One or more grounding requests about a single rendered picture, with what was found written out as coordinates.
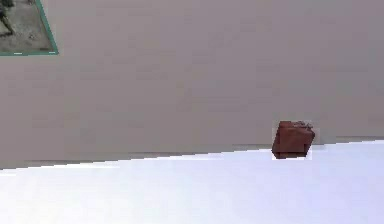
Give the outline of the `reddish brown box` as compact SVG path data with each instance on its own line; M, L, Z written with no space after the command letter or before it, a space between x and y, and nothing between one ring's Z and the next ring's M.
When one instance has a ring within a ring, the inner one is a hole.
M304 121L280 121L272 145L276 159L306 157L316 134Z

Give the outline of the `green framed wall picture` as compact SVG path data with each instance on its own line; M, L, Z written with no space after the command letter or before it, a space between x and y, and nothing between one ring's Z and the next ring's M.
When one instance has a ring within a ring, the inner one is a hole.
M58 54L43 0L0 0L0 57Z

